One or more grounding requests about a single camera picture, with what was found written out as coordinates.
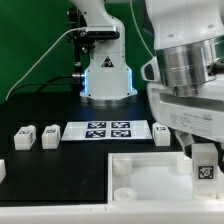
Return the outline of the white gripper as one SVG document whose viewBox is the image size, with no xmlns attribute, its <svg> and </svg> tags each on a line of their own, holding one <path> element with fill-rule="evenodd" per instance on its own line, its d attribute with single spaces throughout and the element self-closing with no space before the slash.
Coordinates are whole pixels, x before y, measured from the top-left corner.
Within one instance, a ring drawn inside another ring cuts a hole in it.
<svg viewBox="0 0 224 224">
<path fill-rule="evenodd" d="M 195 141 L 191 134 L 219 142 L 218 166 L 224 174 L 224 86 L 216 81 L 205 83 L 195 97 L 176 97 L 158 83 L 149 83 L 147 91 L 154 119 L 175 129 L 185 156 L 192 158 Z"/>
</svg>

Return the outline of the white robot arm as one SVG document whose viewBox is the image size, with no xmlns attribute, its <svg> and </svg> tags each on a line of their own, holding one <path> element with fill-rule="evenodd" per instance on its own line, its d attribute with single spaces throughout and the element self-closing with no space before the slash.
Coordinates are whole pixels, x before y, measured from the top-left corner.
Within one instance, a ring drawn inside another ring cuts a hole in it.
<svg viewBox="0 0 224 224">
<path fill-rule="evenodd" d="M 87 26 L 81 39 L 95 47 L 85 71 L 81 99 L 97 105 L 121 103 L 137 91 L 125 62 L 124 25 L 105 10 L 107 2 L 70 0 Z M 224 145 L 224 12 L 222 0 L 143 0 L 154 32 L 155 55 L 141 68 L 154 119 L 175 130 Z M 224 171 L 224 153 L 219 160 Z"/>
</svg>

